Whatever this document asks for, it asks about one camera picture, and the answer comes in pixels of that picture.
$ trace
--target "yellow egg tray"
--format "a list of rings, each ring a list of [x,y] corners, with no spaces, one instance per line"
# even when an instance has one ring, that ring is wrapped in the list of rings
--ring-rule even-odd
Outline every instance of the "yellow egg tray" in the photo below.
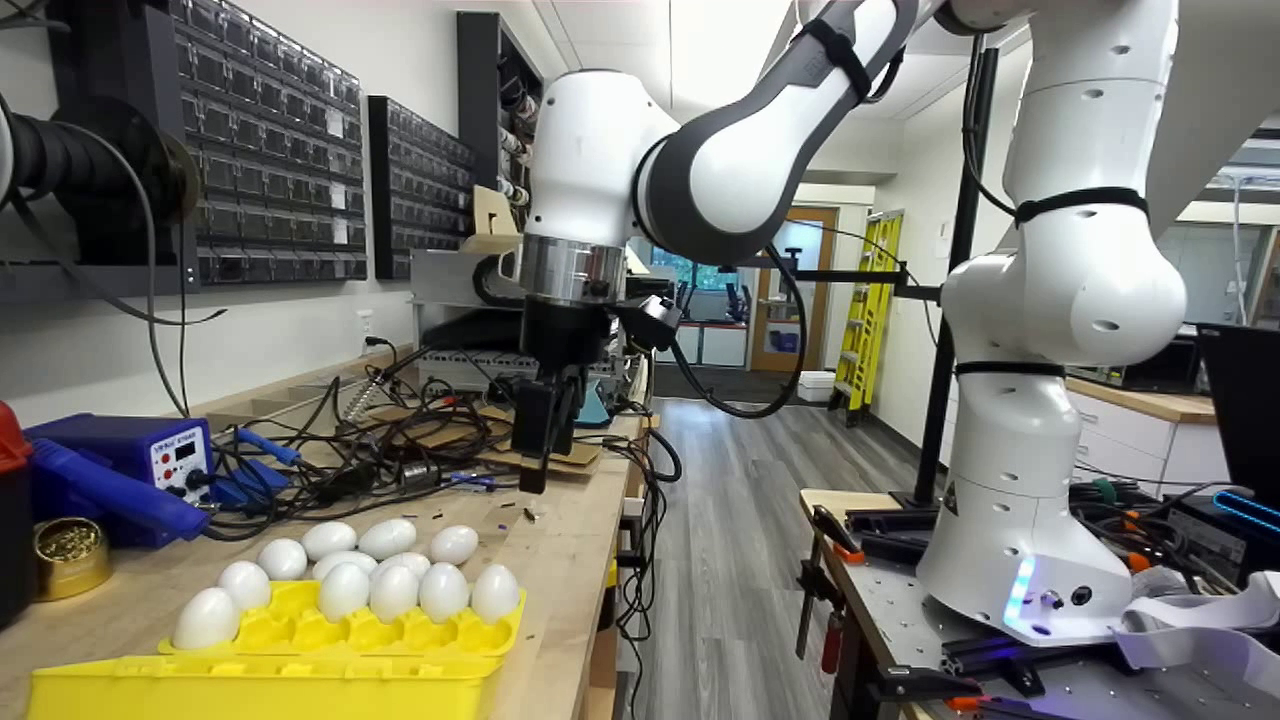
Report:
[[[475,720],[525,620],[525,606],[496,623],[475,613],[327,620],[315,598],[309,581],[275,584],[226,648],[39,670],[26,720]]]

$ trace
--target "black pole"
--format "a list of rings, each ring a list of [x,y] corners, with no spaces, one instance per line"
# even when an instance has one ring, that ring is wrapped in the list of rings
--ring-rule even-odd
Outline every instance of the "black pole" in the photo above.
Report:
[[[981,53],[981,38],[972,45],[974,53],[972,53],[966,90],[965,90],[965,165],[966,169],[958,169],[958,205],[954,205],[950,266],[946,266],[950,271],[972,257],[981,176],[987,165],[987,130],[990,130],[990,100],[997,100],[997,73],[1000,73],[1000,47]],[[954,341],[942,323],[934,360],[932,360],[920,472],[917,472],[917,495],[912,495],[917,507],[932,507],[932,489],[934,489],[942,433],[946,433],[946,404],[950,404],[950,365],[954,365]]]

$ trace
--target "door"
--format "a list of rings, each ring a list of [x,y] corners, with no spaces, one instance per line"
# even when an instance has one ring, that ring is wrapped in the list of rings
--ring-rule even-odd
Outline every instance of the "door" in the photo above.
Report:
[[[833,268],[834,253],[834,209],[790,209],[787,223],[776,234],[781,257],[800,262],[800,268]],[[806,318],[806,360],[805,367],[824,365],[824,327],[829,327],[829,286],[800,286]],[[750,313],[750,371],[790,371],[800,358],[800,313],[776,268],[754,271],[754,313]]]

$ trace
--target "laboratory floor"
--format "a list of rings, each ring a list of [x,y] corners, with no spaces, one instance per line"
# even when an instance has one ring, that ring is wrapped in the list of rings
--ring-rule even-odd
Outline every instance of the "laboratory floor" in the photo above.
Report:
[[[683,484],[669,494],[634,707],[634,662],[620,648],[620,720],[824,720],[824,627],[813,623],[806,662],[795,662],[795,569],[806,551],[795,494],[905,494],[917,457],[874,426],[844,427],[806,404],[750,426],[699,401],[660,401],[660,427],[683,457]]]

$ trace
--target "egg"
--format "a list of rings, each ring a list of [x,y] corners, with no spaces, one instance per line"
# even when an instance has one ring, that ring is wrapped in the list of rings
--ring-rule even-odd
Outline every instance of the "egg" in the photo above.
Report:
[[[469,525],[450,525],[432,542],[436,565],[469,565],[479,547],[479,531]]]
[[[414,530],[406,520],[378,520],[358,538],[358,551],[382,560],[406,551],[414,546]]]
[[[315,525],[302,531],[302,551],[311,560],[323,560],[323,558],[337,558],[337,551],[348,551],[356,547],[356,530],[350,525]]]
[[[233,593],[238,613],[265,607],[271,598],[269,574],[251,560],[226,565],[221,588]]]
[[[238,607],[226,588],[202,588],[176,617],[172,648],[198,653],[235,639]]]
[[[508,569],[508,565],[488,565],[488,569],[475,578],[471,607],[475,607],[485,620],[503,620],[503,617],[513,617],[517,606],[518,606],[518,584],[517,584],[513,569]]]
[[[390,569],[376,569],[373,574],[373,593],[367,593],[367,607],[373,617],[378,620],[400,620],[405,613],[410,613],[414,606],[414,574],[405,569],[405,565],[390,565]]]
[[[327,620],[348,620],[367,606],[367,574],[358,565],[337,565],[320,581],[320,613]]]
[[[337,551],[337,558],[323,558],[311,578],[323,584],[323,578],[339,565],[356,565],[365,578],[373,578],[376,560],[365,558],[365,551]]]
[[[425,581],[425,574],[432,569],[432,560],[425,551],[397,551],[387,560],[378,560],[376,569],[406,569],[410,581]]]
[[[450,620],[456,613],[469,607],[469,578],[458,569],[450,569],[450,565],[432,565],[414,606],[432,620]]]
[[[302,546],[284,542],[284,538],[271,542],[254,560],[265,565],[265,574],[269,574],[271,581],[294,581],[294,578],[309,574],[309,551],[302,551]]]

